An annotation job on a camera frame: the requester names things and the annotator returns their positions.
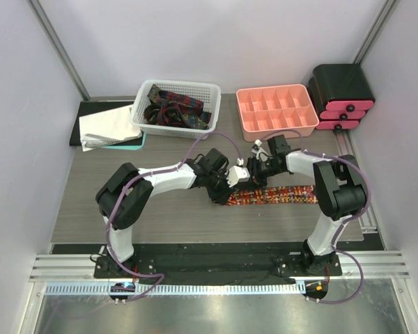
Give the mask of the multicoloured patterned tie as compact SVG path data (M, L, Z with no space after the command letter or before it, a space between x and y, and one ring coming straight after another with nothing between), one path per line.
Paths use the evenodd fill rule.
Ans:
M315 205L318 199L314 186L274 186L256 190L237 190L232 193L225 206L241 205L274 205L274 204L310 204Z

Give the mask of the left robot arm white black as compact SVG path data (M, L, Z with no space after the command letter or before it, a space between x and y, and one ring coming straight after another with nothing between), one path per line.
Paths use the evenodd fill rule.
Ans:
M243 177L241 166L228 164L226 156L215 148L199 159L185 159L163 168L123 164L95 197L105 221L110 269L121 278L134 271L132 227L152 197L204 187L213 202L224 204Z

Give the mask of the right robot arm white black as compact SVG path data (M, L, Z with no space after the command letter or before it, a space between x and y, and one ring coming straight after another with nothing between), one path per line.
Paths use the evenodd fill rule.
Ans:
M371 201L365 175L351 154L335 157L293 149L283 135L267 140L269 150L256 140L247 167L251 181L264 185L282 173L303 174L314 180L314 195L320 216L311 235L304 241L300 264L303 272L321 275L336 255L336 244L349 222L361 216Z

